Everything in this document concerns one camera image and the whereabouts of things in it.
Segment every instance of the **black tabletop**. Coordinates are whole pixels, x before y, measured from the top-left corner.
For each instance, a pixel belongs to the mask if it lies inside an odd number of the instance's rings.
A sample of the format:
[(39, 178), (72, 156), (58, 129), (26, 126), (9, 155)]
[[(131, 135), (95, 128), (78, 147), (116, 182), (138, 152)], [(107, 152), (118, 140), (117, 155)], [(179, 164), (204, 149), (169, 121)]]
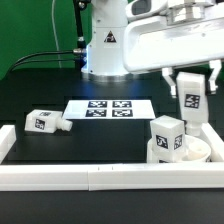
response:
[[(210, 123), (224, 136), (224, 83), (209, 96)], [(83, 81), (74, 69), (21, 69), (0, 81), (0, 127), (15, 124), (9, 164), (144, 162), (149, 120), (74, 120), (71, 132), (25, 132), (34, 109), (64, 111), (69, 100), (150, 99), (156, 117), (180, 118), (159, 73), (116, 84)], [(0, 223), (223, 223), (223, 189), (0, 192)]]

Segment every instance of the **white robot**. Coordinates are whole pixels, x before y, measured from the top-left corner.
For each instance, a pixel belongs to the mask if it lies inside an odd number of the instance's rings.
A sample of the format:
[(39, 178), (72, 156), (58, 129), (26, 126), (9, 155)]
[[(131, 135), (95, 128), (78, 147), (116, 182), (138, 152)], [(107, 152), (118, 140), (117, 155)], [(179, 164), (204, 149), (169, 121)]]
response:
[(92, 0), (92, 40), (87, 45), (84, 79), (119, 82), (129, 78), (123, 64), (127, 0)]
[(131, 22), (124, 34), (129, 72), (162, 70), (176, 95), (173, 69), (210, 64), (208, 91), (224, 58), (224, 3), (215, 0), (136, 0), (126, 7)]

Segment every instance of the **black cable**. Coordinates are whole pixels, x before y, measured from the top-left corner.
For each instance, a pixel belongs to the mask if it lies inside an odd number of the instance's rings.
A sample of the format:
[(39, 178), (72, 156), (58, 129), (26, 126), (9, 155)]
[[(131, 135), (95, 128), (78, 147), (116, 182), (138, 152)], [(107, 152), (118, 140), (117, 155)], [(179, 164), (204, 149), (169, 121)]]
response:
[(84, 39), (83, 29), (82, 29), (82, 19), (80, 14), (79, 1), (73, 0), (73, 6), (75, 11), (75, 22), (76, 22), (76, 30), (78, 35), (77, 47), (86, 48), (86, 42)]
[(25, 57), (20, 58), (14, 64), (20, 63), (22, 61), (25, 61), (25, 60), (27, 60), (29, 58), (33, 58), (33, 57), (46, 56), (46, 55), (59, 55), (59, 54), (73, 54), (73, 51), (72, 50), (69, 50), (69, 51), (46, 51), (46, 52), (37, 52), (35, 54), (30, 54), (30, 55), (27, 55)]
[(49, 60), (31, 60), (31, 61), (22, 61), (16, 64), (13, 64), (7, 71), (6, 74), (9, 74), (10, 72), (12, 72), (16, 67), (20, 66), (20, 65), (24, 65), (24, 64), (28, 64), (28, 63), (42, 63), (42, 62), (58, 62), (58, 61), (76, 61), (76, 60), (80, 60), (79, 58), (73, 58), (73, 59), (49, 59)]

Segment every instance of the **green wall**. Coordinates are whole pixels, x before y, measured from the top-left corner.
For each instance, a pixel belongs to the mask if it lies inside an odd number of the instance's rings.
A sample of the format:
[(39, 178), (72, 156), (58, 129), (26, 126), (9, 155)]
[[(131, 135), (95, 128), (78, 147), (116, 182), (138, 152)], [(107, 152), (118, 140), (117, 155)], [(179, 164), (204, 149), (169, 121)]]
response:
[[(51, 20), (52, 0), (0, 0), (0, 79), (17, 59), (35, 52), (56, 50)], [(82, 12), (84, 35), (91, 39), (91, 6)], [(56, 0), (55, 22), (61, 50), (76, 47), (72, 0)], [(58, 63), (29, 67), (58, 67)], [(72, 62), (63, 62), (72, 67)]]

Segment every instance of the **white paper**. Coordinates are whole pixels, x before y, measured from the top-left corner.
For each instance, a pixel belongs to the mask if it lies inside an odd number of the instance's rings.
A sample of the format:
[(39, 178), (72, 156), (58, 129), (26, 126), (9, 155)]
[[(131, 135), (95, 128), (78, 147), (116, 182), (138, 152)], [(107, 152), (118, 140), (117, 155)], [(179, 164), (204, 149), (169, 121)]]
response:
[(154, 119), (150, 100), (70, 100), (64, 119)]

